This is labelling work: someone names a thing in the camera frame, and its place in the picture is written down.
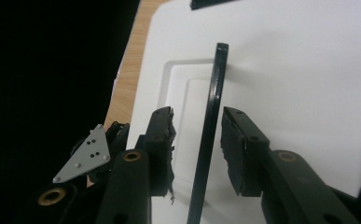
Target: silver metal plate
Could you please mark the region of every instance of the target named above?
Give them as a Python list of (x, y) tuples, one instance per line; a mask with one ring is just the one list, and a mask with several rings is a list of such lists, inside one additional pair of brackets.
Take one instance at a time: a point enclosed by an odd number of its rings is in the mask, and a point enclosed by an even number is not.
[(63, 183), (83, 175), (110, 161), (110, 153), (101, 124), (90, 131), (90, 135), (53, 178), (53, 183)]

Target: tan surface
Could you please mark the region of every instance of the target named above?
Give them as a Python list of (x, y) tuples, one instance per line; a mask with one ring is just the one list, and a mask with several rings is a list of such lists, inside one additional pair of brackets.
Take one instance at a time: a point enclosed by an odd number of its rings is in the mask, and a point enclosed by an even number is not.
[(118, 74), (118, 82), (107, 111), (104, 122), (105, 128), (108, 128), (113, 121), (120, 123), (131, 122), (148, 27), (154, 12), (159, 5), (166, 1), (167, 0), (141, 0), (130, 41), (122, 61), (122, 67)]

